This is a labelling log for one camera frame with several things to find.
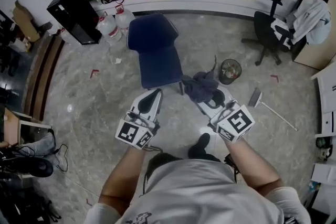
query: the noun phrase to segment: white jacket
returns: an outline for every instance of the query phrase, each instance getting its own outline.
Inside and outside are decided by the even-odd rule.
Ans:
[[[329,7],[323,0],[303,0],[299,8],[286,18],[289,28],[294,27],[293,44],[306,36],[308,44],[321,44],[331,30]]]

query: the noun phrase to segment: broom handle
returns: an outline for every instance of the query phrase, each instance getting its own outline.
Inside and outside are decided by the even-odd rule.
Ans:
[[[265,107],[267,107],[270,111],[272,111],[276,116],[281,118],[284,122],[286,122],[289,126],[291,126],[295,131],[298,131],[298,129],[296,129],[293,125],[291,125],[287,120],[285,120],[282,116],[280,116],[276,111],[274,111],[272,108],[270,108],[267,104],[265,104],[262,101],[260,103],[263,104]]]

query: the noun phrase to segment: blue chair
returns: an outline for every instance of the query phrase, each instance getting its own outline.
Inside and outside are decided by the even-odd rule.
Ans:
[[[133,20],[127,47],[139,53],[141,84],[145,89],[179,83],[183,95],[182,69],[174,41],[179,36],[173,24],[161,13]]]

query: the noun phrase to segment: broom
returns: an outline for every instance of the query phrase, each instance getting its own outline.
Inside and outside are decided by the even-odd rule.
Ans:
[[[287,120],[284,119],[284,117],[280,116],[276,111],[274,111],[272,108],[270,108],[267,104],[265,104],[264,102],[262,102],[261,100],[261,96],[262,96],[262,92],[256,88],[251,96],[250,101],[248,102],[248,106],[253,106],[254,108],[258,105],[258,104],[263,104],[265,107],[267,107],[270,111],[272,111],[276,116],[278,116],[279,118],[281,118],[284,122],[286,122],[289,126],[291,126],[295,131],[298,131],[298,129],[296,129],[292,124],[290,124]]]

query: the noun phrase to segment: person's right arm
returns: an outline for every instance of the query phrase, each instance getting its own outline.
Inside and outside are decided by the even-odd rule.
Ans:
[[[283,186],[277,171],[243,138],[235,143],[225,141],[225,144],[249,187],[266,196],[271,190]]]

